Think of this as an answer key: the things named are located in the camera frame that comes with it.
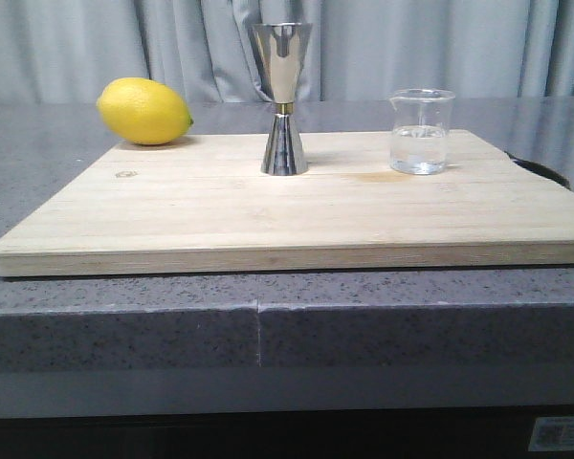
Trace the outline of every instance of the barcode label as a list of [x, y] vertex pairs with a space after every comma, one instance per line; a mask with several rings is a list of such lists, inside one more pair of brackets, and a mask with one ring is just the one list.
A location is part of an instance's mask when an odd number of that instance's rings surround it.
[[537, 418], [530, 451], [574, 451], [574, 416]]

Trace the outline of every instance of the gray granite countertop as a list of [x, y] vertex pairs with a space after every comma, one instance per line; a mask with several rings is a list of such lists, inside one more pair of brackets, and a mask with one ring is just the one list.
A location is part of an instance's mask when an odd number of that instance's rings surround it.
[[[272, 107], [191, 109], [191, 133], [265, 133]], [[392, 123], [381, 101], [297, 114]], [[574, 98], [453, 119], [574, 190]], [[0, 236], [117, 141], [91, 105], [1, 105]], [[574, 266], [0, 278], [0, 417], [510, 404], [574, 404]]]

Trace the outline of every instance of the stainless steel jigger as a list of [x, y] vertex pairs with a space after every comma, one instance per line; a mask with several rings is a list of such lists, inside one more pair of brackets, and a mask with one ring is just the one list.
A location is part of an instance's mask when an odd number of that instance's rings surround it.
[[308, 170], [302, 142], [291, 116], [298, 78], [312, 24], [254, 24], [253, 32], [263, 71], [275, 102], [275, 118], [266, 143], [261, 171], [270, 175], [297, 175]]

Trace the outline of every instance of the lemon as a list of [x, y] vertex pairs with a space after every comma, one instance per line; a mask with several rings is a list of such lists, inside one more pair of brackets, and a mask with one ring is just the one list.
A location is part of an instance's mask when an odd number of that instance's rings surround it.
[[183, 98], [168, 86], [148, 78], [111, 81], [96, 106], [111, 131], [141, 145], [173, 141], [185, 135], [193, 124]]

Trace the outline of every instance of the cutting board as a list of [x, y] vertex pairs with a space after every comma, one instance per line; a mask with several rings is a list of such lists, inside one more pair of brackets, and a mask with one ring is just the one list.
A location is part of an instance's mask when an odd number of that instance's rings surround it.
[[267, 135], [119, 143], [0, 239], [0, 276], [574, 263], [574, 193], [471, 132], [431, 176], [388, 132], [301, 139], [292, 177], [260, 172]]

